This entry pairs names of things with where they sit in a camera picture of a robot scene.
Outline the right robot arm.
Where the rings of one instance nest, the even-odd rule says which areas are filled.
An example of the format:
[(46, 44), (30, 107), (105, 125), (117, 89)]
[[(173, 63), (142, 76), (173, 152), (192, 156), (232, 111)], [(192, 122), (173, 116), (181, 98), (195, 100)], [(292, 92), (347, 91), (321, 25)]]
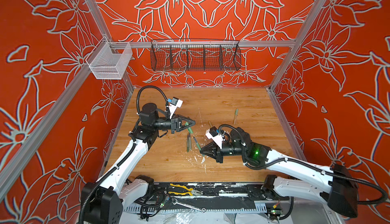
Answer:
[(346, 167), (307, 163), (266, 145), (255, 143), (242, 128), (226, 132), (212, 127), (206, 131), (209, 144), (200, 153), (222, 163), (227, 156), (241, 156), (245, 166), (252, 170), (268, 169), (292, 177), (267, 176), (263, 192), (268, 198), (298, 197), (327, 204), (336, 213), (348, 218), (358, 216), (358, 185), (351, 180)]

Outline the light green pen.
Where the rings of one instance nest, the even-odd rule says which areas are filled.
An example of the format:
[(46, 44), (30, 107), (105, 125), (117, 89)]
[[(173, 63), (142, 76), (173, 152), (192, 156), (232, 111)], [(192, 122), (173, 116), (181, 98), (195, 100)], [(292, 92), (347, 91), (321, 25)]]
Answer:
[(190, 152), (192, 150), (192, 137), (191, 135), (188, 136), (188, 151)]

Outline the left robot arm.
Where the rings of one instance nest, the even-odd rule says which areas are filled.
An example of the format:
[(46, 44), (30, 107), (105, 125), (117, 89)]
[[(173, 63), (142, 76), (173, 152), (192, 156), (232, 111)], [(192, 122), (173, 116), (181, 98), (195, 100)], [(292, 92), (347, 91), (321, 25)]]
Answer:
[(95, 183), (88, 182), (82, 189), (79, 223), (118, 224), (123, 210), (153, 189), (152, 178), (140, 175), (126, 185), (138, 162), (150, 150), (159, 132), (181, 132), (195, 125), (195, 121), (178, 114), (183, 104), (178, 98), (168, 99), (167, 109), (161, 111), (154, 103), (147, 103), (138, 112), (138, 120), (129, 133), (130, 141), (113, 166)]

